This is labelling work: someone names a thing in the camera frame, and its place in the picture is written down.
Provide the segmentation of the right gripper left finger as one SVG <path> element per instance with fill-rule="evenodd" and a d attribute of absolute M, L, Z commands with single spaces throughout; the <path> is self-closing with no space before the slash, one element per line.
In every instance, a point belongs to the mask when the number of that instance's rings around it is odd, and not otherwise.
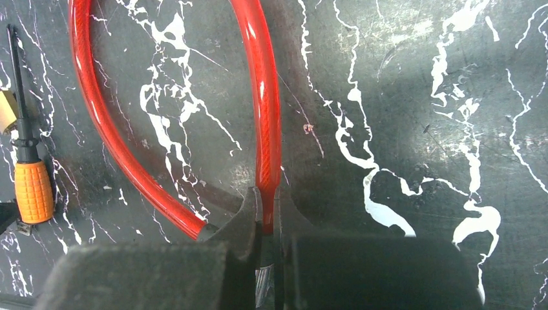
<path fill-rule="evenodd" d="M 195 242 L 72 248 L 48 276 L 36 309 L 254 309 L 259 191 L 248 189 L 223 227 Z"/>

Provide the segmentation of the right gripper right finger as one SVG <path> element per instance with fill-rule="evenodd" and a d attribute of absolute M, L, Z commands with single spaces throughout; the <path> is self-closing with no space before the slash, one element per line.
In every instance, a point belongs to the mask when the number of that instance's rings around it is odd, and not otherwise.
<path fill-rule="evenodd" d="M 326 232 L 278 190 L 273 200 L 275 309 L 482 309 L 448 241 Z"/>

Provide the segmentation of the red cable lock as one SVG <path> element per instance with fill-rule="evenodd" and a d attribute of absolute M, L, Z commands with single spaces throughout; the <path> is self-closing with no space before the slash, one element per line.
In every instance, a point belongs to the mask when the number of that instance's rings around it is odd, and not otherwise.
<path fill-rule="evenodd" d="M 280 96 L 275 55 L 260 1 L 232 1 L 248 59 L 256 128 L 255 184 L 263 208 L 263 233 L 272 235 L 275 194 L 281 171 Z M 197 240 L 206 223 L 167 194 L 121 139 L 95 75 L 90 35 L 90 1 L 70 1 L 72 58 L 89 114 L 101 139 L 130 182 L 188 237 Z"/>

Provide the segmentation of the brass padlock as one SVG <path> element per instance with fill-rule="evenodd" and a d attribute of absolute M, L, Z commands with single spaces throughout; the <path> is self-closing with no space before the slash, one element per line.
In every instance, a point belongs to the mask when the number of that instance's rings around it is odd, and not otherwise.
<path fill-rule="evenodd" d="M 17 101 L 9 90 L 1 90 L 1 134 L 7 135 L 16 128 Z"/>

